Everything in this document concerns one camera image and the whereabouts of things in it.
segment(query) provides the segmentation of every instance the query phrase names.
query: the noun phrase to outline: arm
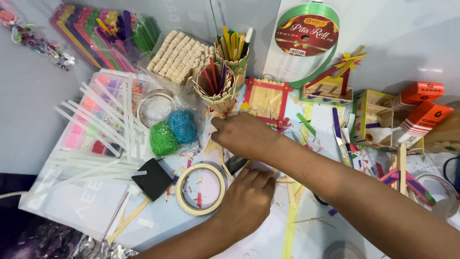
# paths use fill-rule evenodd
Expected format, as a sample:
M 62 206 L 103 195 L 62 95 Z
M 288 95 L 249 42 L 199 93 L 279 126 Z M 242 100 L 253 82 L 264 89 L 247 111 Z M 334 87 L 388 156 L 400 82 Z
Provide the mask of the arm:
M 211 123 L 218 129 L 214 141 L 294 178 L 391 258 L 460 258 L 460 232 L 373 177 L 304 148 L 248 113 Z
M 134 259 L 208 259 L 257 230 L 270 214 L 273 172 L 243 169 L 218 211 L 207 221 L 165 240 Z

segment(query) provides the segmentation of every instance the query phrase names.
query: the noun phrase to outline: person's left hand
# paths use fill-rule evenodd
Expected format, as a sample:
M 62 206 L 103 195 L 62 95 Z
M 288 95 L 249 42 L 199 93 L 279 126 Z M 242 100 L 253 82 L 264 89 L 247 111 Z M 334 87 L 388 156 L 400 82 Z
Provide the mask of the person's left hand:
M 233 243 L 256 231 L 270 214 L 276 180 L 272 171 L 243 169 L 230 185 L 218 211 L 210 218 Z

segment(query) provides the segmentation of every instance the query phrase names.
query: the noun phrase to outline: barcode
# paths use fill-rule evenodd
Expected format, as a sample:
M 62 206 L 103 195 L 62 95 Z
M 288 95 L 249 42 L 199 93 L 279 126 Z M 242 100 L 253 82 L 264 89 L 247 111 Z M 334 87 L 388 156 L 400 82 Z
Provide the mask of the barcode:
M 300 55 L 300 56 L 305 56 L 305 51 L 299 50 L 299 49 L 295 49 L 295 48 L 290 48 L 290 49 L 289 49 L 289 53 L 295 54 L 295 55 Z

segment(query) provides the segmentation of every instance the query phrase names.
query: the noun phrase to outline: green ribbon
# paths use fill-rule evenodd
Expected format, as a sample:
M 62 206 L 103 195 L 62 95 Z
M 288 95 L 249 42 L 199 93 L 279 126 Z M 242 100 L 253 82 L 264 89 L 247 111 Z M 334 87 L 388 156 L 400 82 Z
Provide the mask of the green ribbon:
M 339 15 L 334 11 L 334 9 L 332 9 L 330 6 L 325 5 L 323 3 L 306 3 L 306 4 L 301 4 L 299 6 L 289 9 L 287 12 L 285 12 L 281 16 L 281 18 L 278 21 L 278 25 L 276 27 L 280 28 L 280 26 L 286 21 L 294 17 L 305 15 L 305 14 L 314 14 L 314 15 L 326 17 L 327 19 L 335 23 L 337 28 L 340 29 Z M 332 57 L 335 55 L 335 51 L 337 50 L 338 42 L 339 42 L 338 40 L 335 42 L 331 53 L 326 58 L 326 60 L 321 64 L 321 66 L 318 67 L 318 69 L 316 69 L 311 75 L 307 76 L 306 78 L 303 78 L 303 79 L 300 79 L 294 82 L 289 82 L 289 86 L 292 88 L 301 88 L 306 83 L 311 82 L 315 78 L 317 78 L 324 71 L 324 69 L 328 66 L 329 62 L 331 62 Z

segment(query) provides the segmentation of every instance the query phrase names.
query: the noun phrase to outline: orange box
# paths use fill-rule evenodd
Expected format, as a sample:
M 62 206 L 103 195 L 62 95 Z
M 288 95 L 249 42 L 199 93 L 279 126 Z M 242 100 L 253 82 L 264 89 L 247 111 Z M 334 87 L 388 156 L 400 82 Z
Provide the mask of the orange box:
M 444 95 L 444 85 L 433 82 L 416 82 L 393 99 L 393 109 L 412 111 L 423 101 L 434 101 Z
M 411 147 L 438 123 L 444 120 L 451 112 L 452 108 L 444 105 L 434 104 L 429 101 L 423 101 L 399 127 L 393 132 L 393 146 L 399 143 L 406 143 Z

